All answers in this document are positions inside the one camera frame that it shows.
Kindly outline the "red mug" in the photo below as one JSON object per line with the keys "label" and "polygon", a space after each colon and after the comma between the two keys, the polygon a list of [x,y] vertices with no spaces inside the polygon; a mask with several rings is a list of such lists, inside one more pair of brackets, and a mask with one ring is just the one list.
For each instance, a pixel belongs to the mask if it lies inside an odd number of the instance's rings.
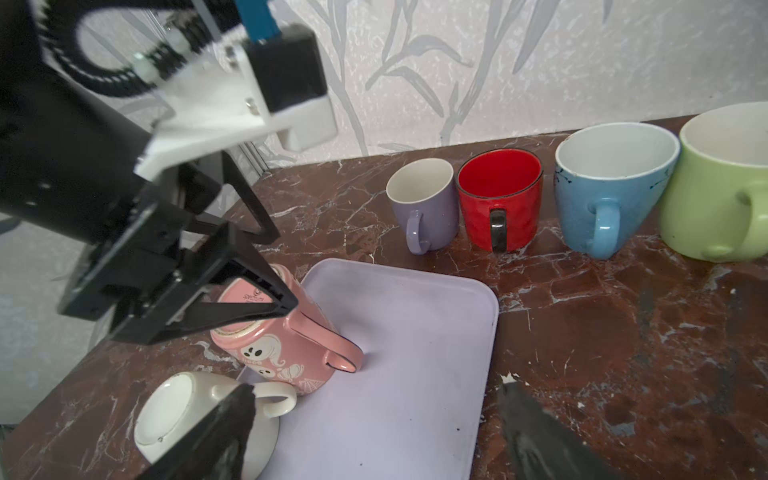
{"label": "red mug", "polygon": [[456,184],[474,245],[505,253],[533,240],[543,190],[543,165],[535,154],[511,148],[481,153],[461,166]]}

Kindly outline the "blue mug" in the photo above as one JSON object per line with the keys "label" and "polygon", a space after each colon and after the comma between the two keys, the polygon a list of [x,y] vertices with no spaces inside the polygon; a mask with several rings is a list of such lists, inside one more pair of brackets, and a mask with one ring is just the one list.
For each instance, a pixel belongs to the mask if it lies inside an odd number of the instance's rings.
{"label": "blue mug", "polygon": [[556,149],[554,194],[566,245],[598,260],[618,252],[661,198],[681,152],[647,123],[581,129]]}

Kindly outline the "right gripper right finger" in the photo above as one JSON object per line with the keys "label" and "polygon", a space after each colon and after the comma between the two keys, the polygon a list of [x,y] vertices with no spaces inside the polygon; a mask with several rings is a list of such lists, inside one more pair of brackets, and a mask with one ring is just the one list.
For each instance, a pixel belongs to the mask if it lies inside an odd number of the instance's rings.
{"label": "right gripper right finger", "polygon": [[518,479],[617,479],[583,440],[548,414],[518,382],[498,388],[506,451]]}

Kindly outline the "light green mug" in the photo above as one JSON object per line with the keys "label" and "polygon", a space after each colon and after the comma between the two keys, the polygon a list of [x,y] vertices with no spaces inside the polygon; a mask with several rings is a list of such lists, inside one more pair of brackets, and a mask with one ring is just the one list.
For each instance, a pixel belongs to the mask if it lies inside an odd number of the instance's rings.
{"label": "light green mug", "polygon": [[659,208],[664,243],[710,262],[766,255],[767,103],[702,113],[679,139],[680,158]]}

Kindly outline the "lavender mug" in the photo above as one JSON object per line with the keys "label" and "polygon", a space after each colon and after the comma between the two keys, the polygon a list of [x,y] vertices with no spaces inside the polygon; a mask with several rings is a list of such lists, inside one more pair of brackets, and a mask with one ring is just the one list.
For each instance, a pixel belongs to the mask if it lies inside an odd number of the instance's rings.
{"label": "lavender mug", "polygon": [[386,185],[408,250],[414,255],[449,245],[459,230],[459,200],[453,166],[424,158],[398,169]]}

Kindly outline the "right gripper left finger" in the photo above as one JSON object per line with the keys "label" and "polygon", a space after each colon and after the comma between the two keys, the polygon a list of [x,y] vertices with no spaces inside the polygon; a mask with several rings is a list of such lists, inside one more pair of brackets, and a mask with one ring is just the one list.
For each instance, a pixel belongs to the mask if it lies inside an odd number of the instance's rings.
{"label": "right gripper left finger", "polygon": [[255,415],[253,389],[237,386],[137,480],[239,479]]}

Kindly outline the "pink patterned mug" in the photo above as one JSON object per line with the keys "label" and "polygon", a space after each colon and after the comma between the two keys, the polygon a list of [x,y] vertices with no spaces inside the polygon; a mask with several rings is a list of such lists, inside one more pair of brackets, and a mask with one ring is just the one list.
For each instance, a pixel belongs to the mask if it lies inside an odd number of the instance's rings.
{"label": "pink patterned mug", "polygon": [[213,342],[264,379],[288,383],[300,395],[315,392],[336,371],[360,370],[361,348],[337,331],[285,266],[274,264],[272,269],[297,297],[298,306],[284,317],[214,329]]}

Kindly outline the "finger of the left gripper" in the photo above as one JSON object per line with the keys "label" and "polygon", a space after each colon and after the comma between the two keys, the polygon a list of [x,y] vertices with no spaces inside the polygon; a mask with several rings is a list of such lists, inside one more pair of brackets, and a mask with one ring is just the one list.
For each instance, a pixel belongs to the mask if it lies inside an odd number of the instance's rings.
{"label": "finger of the left gripper", "polygon": [[[210,300],[218,287],[238,280],[264,300]],[[148,293],[118,303],[110,339],[154,345],[234,323],[280,318],[298,298],[232,223],[221,225],[198,250],[186,251],[179,265]]]}

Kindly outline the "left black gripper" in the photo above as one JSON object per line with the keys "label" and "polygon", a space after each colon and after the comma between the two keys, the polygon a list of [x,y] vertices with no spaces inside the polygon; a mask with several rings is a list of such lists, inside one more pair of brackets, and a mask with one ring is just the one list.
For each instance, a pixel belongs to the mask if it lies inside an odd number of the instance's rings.
{"label": "left black gripper", "polygon": [[[224,280],[226,222],[205,210],[234,188],[258,225],[254,244],[280,236],[232,157],[222,151],[172,168],[158,181],[134,171],[145,132],[35,61],[1,64],[1,209],[85,250],[58,310],[96,321],[114,313],[113,339],[151,345],[221,326],[224,306],[205,296]],[[184,230],[211,235],[197,252]]]}

